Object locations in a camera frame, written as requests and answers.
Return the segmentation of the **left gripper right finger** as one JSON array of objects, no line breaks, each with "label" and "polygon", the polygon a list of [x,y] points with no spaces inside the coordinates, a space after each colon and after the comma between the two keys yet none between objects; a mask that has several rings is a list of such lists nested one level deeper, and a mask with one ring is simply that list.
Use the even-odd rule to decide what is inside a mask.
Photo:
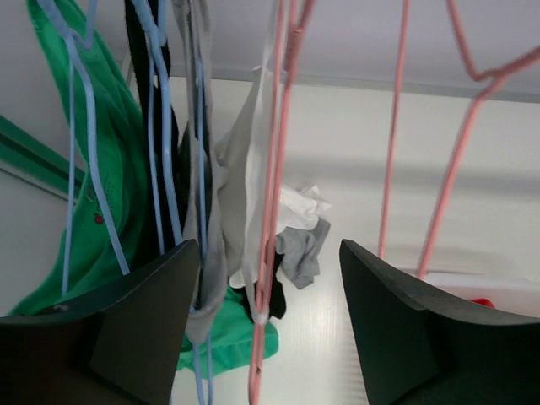
[{"label": "left gripper right finger", "polygon": [[456,297],[352,240],[339,258],[370,403],[538,403],[536,317]]}]

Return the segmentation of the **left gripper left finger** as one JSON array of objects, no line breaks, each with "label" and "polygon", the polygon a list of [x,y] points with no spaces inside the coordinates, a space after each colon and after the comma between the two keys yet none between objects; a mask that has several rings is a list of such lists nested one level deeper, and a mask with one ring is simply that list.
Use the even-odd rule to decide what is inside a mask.
[{"label": "left gripper left finger", "polygon": [[34,315],[1,320],[3,404],[166,404],[199,269],[198,244]]}]

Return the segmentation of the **red tank top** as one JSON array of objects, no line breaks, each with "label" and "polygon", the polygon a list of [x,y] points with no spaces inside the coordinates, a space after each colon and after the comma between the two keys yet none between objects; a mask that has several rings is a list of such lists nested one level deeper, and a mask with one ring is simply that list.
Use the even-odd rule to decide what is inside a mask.
[{"label": "red tank top", "polygon": [[478,305],[482,305],[484,307],[491,308],[491,309],[495,308],[494,303],[491,300],[487,299],[487,298],[473,299],[472,302],[475,303],[475,304],[478,304]]}]

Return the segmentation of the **white tank top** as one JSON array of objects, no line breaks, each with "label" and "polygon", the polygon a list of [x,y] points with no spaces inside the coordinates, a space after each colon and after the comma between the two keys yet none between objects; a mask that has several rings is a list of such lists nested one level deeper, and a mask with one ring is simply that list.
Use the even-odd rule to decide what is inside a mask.
[{"label": "white tank top", "polygon": [[[255,287],[273,97],[273,74],[267,65],[274,49],[275,41],[267,40],[245,104],[215,147],[219,165],[226,172],[218,198],[229,284],[242,293],[249,318],[258,315]],[[297,190],[283,185],[280,189],[274,262],[297,289],[312,284],[320,273],[318,256],[331,228],[322,214],[330,207],[317,186]]]}]

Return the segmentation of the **pink hanger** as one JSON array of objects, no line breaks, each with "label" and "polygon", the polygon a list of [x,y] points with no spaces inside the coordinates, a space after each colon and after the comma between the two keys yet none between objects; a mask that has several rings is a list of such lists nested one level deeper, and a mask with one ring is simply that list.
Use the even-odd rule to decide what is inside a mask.
[{"label": "pink hanger", "polygon": [[538,2],[406,1],[398,83],[415,62],[472,93],[395,88],[379,253],[421,276],[538,278]]},{"label": "pink hanger", "polygon": [[248,402],[250,404],[259,403],[262,385],[265,328],[269,317],[269,304],[273,285],[275,235],[291,93],[297,76],[300,50],[315,4],[314,0],[306,0],[302,3],[301,9],[297,9],[296,1],[291,1],[288,7],[284,5],[283,1],[277,2],[277,37],[275,39],[267,180],[255,296],[257,314],[253,316],[254,329],[248,376]]}]

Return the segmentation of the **green tank top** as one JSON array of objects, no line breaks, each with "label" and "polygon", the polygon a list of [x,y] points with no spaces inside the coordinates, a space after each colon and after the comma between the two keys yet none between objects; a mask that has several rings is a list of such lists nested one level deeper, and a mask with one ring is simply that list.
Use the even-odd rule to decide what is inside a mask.
[{"label": "green tank top", "polygon": [[[34,315],[78,297],[160,255],[139,97],[99,36],[89,47],[80,44],[90,13],[73,1],[30,1],[27,10],[87,171],[68,212],[57,261],[45,281],[13,308],[16,315]],[[189,153],[180,151],[183,134],[174,153],[182,227],[190,183]],[[240,295],[228,284],[207,340],[192,344],[184,337],[178,368],[208,379],[248,365],[252,329]]]}]

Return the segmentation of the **grey tank top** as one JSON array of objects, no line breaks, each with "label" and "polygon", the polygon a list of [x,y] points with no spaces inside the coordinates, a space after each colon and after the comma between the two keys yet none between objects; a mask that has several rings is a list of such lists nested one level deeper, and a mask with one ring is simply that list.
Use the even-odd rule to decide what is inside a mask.
[{"label": "grey tank top", "polygon": [[[207,340],[213,321],[224,301],[230,270],[221,224],[218,190],[226,172],[219,165],[213,139],[211,113],[211,40],[208,5],[204,1],[174,1],[173,12],[181,32],[186,58],[188,122],[182,136],[181,152],[189,153],[189,192],[182,236],[196,240],[201,249],[201,272],[193,311],[186,326],[192,344]],[[271,13],[267,40],[277,35],[277,9]]]}]

